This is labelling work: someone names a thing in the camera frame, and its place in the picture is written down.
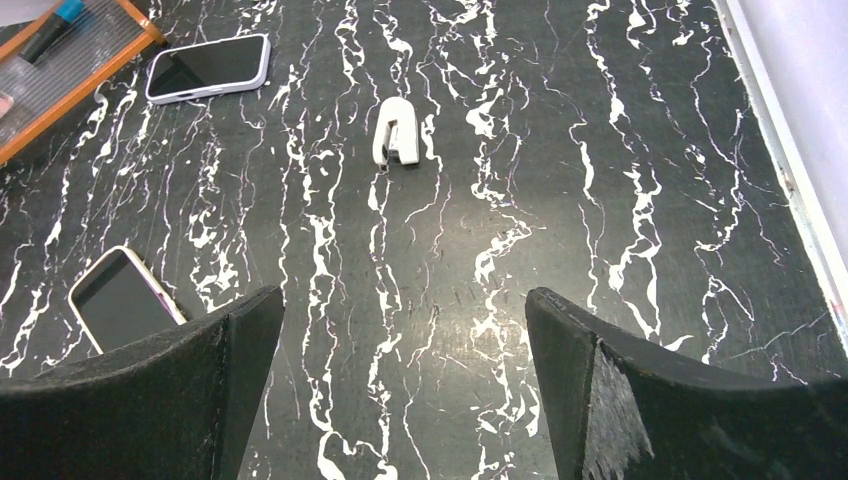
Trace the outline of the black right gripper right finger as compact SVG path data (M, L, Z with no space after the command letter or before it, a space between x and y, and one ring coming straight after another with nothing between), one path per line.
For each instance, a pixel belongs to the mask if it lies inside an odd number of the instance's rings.
M539 287L525 316L562 479L843 479L847 383L672 352Z

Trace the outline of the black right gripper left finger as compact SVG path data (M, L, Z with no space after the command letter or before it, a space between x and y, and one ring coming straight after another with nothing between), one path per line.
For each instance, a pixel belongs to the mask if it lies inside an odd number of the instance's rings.
M119 349L1 383L5 479L234 479L284 319L263 287Z

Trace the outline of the phone with pink edge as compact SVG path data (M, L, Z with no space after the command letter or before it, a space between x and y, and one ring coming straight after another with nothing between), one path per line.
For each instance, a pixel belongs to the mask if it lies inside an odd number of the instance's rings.
M125 246L104 252L73 284L68 303L99 354L186 322L141 258Z

